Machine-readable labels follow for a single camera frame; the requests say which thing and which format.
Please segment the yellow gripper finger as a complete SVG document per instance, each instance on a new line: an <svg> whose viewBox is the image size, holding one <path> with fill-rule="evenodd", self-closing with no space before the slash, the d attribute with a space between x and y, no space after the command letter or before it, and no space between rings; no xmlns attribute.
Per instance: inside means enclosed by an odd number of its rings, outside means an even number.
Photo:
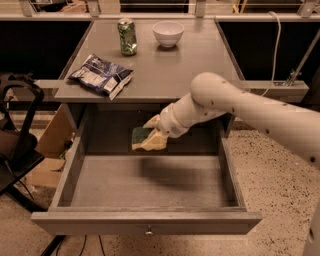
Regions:
<svg viewBox="0 0 320 256"><path fill-rule="evenodd" d="M158 123L160 120L160 115L157 114L155 116L153 116L151 119L149 119L144 125L144 128L148 128L148 129L156 129L158 128Z"/></svg>
<svg viewBox="0 0 320 256"><path fill-rule="evenodd" d="M168 136L157 129L152 129L149 136L142 142L139 149L146 151L162 150L166 148Z"/></svg>

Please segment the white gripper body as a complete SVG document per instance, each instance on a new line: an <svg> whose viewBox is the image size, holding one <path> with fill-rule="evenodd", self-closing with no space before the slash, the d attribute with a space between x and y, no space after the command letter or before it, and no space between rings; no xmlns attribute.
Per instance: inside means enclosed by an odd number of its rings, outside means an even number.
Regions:
<svg viewBox="0 0 320 256"><path fill-rule="evenodd" d="M188 131L175 117L174 104L166 106L159 114L157 128L170 138L178 138Z"/></svg>

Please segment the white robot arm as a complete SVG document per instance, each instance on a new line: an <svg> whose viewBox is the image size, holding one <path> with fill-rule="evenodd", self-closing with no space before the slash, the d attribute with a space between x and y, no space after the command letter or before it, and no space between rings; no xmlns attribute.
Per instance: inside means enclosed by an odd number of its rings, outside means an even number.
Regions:
<svg viewBox="0 0 320 256"><path fill-rule="evenodd" d="M320 113L256 95L210 72L197 75L189 93L132 132L132 148L162 150L202 122L230 113L320 169Z"/></svg>

